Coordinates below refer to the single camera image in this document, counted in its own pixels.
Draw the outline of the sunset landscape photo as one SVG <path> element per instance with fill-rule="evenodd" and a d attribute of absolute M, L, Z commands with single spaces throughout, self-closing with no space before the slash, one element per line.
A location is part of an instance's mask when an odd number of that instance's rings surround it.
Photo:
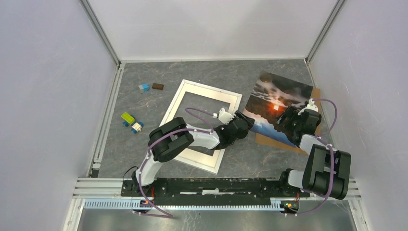
<path fill-rule="evenodd" d="M 242 113 L 255 120 L 251 131 L 295 147 L 292 134 L 277 124 L 277 118 L 289 106 L 304 108 L 312 91 L 308 84 L 261 71 Z"/>

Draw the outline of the white mat board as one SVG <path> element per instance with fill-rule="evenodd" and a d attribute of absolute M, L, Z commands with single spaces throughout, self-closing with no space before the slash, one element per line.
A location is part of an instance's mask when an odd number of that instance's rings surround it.
<path fill-rule="evenodd" d="M 176 116 L 182 116 L 191 125 L 209 128 L 203 121 L 188 115 L 184 109 L 192 107 L 209 113 L 217 113 L 220 108 L 224 107 L 226 111 L 233 113 L 238 110 L 241 99 L 242 95 L 235 92 L 183 80 L 160 125 Z M 185 149 L 174 160 L 216 174 L 218 173 L 224 151 L 204 151 L 203 148 L 198 151 Z"/>

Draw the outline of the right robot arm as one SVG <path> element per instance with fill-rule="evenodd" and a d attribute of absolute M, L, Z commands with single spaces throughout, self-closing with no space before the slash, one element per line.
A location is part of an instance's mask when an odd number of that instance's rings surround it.
<path fill-rule="evenodd" d="M 291 196 L 300 190 L 342 200 L 348 192 L 351 154 L 333 148 L 315 134 L 321 122 L 316 109 L 298 110 L 289 106 L 279 117 L 277 124 L 289 131 L 289 141 L 308 153 L 303 171 L 286 169 L 282 172 L 278 191 Z"/>

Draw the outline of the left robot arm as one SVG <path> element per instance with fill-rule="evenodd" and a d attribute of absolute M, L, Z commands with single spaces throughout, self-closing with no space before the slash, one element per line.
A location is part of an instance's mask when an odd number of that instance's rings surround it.
<path fill-rule="evenodd" d="M 231 114 L 221 108 L 212 113 L 222 124 L 214 127 L 209 121 L 209 129 L 198 128 L 176 117 L 153 130 L 149 135 L 147 154 L 139 168 L 132 173 L 132 189 L 139 196 L 151 191 L 151 184 L 163 163 L 173 160 L 190 146 L 209 150 L 223 150 L 245 138 L 254 126 L 255 120 L 236 111 Z"/>

